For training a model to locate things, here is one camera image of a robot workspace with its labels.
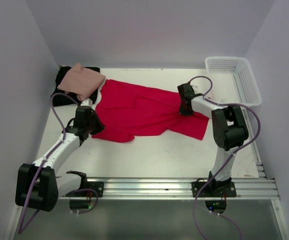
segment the black cloth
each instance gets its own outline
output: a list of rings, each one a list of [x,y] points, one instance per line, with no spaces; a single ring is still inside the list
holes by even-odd
[[[98,73],[100,73],[100,68],[99,67],[93,67],[93,66],[88,66],[88,67],[85,67],[86,69],[91,69],[93,71],[96,71]],[[53,94],[55,93],[65,93],[65,91],[62,91],[60,89],[58,89],[58,86],[59,84],[61,83],[61,81],[64,79],[66,73],[71,69],[70,66],[61,66],[60,69],[59,69],[59,72],[55,78],[55,90],[53,92]],[[77,101],[78,104],[81,103],[81,101],[78,100],[77,98],[77,94],[73,93],[73,92],[70,92],[68,94],[70,97],[72,97],[74,100]],[[91,99],[91,101],[93,103],[96,102],[97,100],[97,97],[98,97],[98,88],[91,94],[91,96],[89,97],[89,99]],[[57,106],[64,106],[64,105],[70,105],[70,104],[73,104],[73,102],[65,97],[65,96],[55,96],[53,98],[53,106],[57,107]]]

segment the pink cloth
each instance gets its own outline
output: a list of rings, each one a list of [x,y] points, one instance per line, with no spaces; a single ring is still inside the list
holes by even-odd
[[[93,138],[125,143],[134,136],[157,136],[165,130],[199,140],[205,135],[208,117],[180,115],[177,92],[115,80],[106,80],[100,92],[95,110],[106,128]]]
[[[105,78],[99,72],[82,67],[80,63],[77,63],[66,73],[58,89],[67,93],[75,93],[79,101],[84,101],[100,87]]]

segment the white basket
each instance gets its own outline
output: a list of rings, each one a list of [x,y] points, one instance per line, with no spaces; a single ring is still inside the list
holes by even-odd
[[[213,82],[211,99],[219,103],[241,103],[259,106],[262,98],[247,59],[212,56],[205,59],[205,67]]]

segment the red fabric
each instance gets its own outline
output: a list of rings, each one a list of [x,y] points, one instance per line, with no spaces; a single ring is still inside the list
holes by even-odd
[[[125,143],[135,136],[157,136],[169,129],[202,140],[208,117],[180,115],[180,102],[177,92],[106,80],[95,109],[106,128],[92,137]]]

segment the white wall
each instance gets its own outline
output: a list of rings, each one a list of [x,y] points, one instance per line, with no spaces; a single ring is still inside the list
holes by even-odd
[[[0,0],[0,239],[18,168],[36,159],[57,64],[24,0]]]
[[[276,179],[289,226],[289,1],[275,1],[246,57],[263,99],[257,145],[267,175]]]
[[[26,0],[59,65],[204,67],[242,57],[274,0]]]

